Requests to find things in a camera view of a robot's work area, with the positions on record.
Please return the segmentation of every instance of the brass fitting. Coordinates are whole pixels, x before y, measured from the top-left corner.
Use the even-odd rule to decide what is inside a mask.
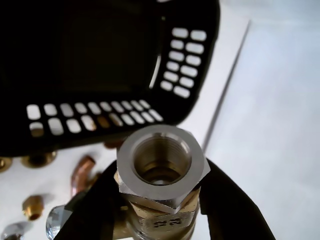
[[[114,175],[114,180],[119,184],[118,171]],[[113,239],[123,238],[118,232],[126,233],[126,238],[133,237],[135,240],[190,239],[199,210],[199,194],[200,188],[189,193],[185,205],[177,213],[158,211],[129,201],[126,225],[123,222],[121,224],[116,222],[117,234],[113,232]]]
[[[22,204],[23,214],[28,221],[34,221],[41,217],[44,210],[44,202],[41,196],[33,195],[28,197]]]
[[[7,171],[12,165],[12,158],[0,156],[0,173]]]
[[[23,156],[21,158],[21,163],[27,168],[38,169],[52,163],[53,160],[55,160],[56,156],[56,151]]]

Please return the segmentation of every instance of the internal thread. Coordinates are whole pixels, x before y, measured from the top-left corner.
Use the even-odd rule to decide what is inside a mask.
[[[182,140],[153,136],[142,142],[134,153],[134,169],[152,185],[169,185],[182,178],[191,164],[190,152]]]

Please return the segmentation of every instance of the copper elbow fitting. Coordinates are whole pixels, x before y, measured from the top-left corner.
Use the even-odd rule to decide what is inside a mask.
[[[80,160],[71,177],[72,197],[87,189],[88,174],[95,164],[95,160],[88,155]]]

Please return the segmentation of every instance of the brass nut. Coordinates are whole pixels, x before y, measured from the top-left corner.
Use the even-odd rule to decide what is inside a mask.
[[[41,217],[44,210],[44,202],[41,196],[33,195],[28,197],[22,204],[23,214],[28,221],[34,221]]]
[[[12,165],[12,158],[0,156],[0,173],[7,171]]]
[[[38,169],[52,163],[53,160],[55,160],[56,156],[56,151],[23,156],[21,159],[21,163],[27,168]]]
[[[119,184],[118,172],[114,175]],[[186,204],[177,213],[167,213],[130,202],[130,224],[143,233],[168,232],[188,227],[198,212],[200,188],[188,194]]]

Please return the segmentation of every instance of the white table surface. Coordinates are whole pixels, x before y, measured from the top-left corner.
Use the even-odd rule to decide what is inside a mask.
[[[205,141],[248,22],[247,18],[240,17],[227,7],[221,7],[219,39],[206,81],[190,116],[180,124],[181,128],[192,132],[201,145]],[[116,151],[105,149],[101,143],[60,150],[56,160],[40,169],[26,168],[19,158],[15,158],[11,168],[0,174],[0,231],[9,224],[26,221],[22,213],[22,202],[28,196],[45,195],[43,216],[30,223],[25,239],[46,240],[45,222],[49,211],[70,200],[71,174],[86,154],[92,155],[96,161],[92,173],[103,171],[116,159]],[[210,239],[205,216],[198,216],[193,239]]]
[[[320,25],[253,23],[207,156],[276,239],[320,239]]]

